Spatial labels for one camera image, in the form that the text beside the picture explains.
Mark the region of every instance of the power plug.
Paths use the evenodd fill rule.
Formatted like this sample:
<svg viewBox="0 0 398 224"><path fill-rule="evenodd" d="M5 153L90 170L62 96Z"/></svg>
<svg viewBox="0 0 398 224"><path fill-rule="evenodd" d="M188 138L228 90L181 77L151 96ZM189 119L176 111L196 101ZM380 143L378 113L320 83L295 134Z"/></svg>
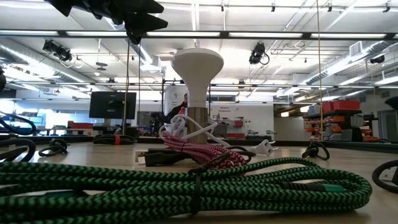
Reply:
<svg viewBox="0 0 398 224"><path fill-rule="evenodd" d="M251 147L248 149L249 152L254 152L256 154L263 154L270 156L275 150L278 150L278 148L272 148L272 144L274 144L275 141L269 142L268 139L264 140L260 145Z"/></svg>

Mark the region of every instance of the person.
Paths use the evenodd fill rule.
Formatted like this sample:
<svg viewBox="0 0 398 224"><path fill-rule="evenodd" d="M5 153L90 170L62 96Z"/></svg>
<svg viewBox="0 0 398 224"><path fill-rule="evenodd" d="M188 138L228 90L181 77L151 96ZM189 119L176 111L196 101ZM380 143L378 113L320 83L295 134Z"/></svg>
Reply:
<svg viewBox="0 0 398 224"><path fill-rule="evenodd" d="M182 109L185 109L186 107L188 107L188 95L187 95L187 94L184 94L184 101L182 102L181 105L178 105L178 106L174 107L174 108L166 115L166 117L165 117L165 123L169 123L169 124L170 124L171 119L172 119L175 115L179 114L179 112L180 112Z"/></svg>

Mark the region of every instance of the lamp base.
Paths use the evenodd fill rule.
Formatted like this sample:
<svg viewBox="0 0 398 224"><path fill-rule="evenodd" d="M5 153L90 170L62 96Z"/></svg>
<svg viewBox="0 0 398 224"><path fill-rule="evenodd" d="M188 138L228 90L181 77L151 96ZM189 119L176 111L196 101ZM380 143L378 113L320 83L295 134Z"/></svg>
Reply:
<svg viewBox="0 0 398 224"><path fill-rule="evenodd" d="M207 108L187 108L187 116L194 119L201 127L205 128L208 126L208 109ZM188 121L188 134L199 131L200 128L196 127L191 121ZM207 135L205 133L199 134L189 139L192 143L207 143Z"/></svg>

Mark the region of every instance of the ceiling beam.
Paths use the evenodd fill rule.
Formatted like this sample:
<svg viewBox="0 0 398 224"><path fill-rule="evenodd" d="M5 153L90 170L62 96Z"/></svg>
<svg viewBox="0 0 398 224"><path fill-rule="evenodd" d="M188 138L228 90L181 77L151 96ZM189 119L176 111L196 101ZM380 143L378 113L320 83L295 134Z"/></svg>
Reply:
<svg viewBox="0 0 398 224"><path fill-rule="evenodd" d="M320 40L398 40L398 32L321 32ZM0 29L0 37L126 39L123 30L22 30ZM247 39L247 40L318 40L317 32L281 31L153 31L146 39Z"/></svg>

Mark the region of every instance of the white mushroom lamp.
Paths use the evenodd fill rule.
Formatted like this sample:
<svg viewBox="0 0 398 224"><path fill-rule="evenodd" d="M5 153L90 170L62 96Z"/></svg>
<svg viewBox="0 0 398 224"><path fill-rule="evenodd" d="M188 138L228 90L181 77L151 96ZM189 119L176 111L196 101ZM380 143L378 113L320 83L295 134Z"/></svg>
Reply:
<svg viewBox="0 0 398 224"><path fill-rule="evenodd" d="M188 89L187 115L204 128L208 123L207 88L212 79L223 68L223 58L220 54L209 49L185 49L178 51L173 56L172 66ZM198 128L188 122L188 134L195 131L198 131ZM201 134L191 138L190 141L207 143L207 136Z"/></svg>

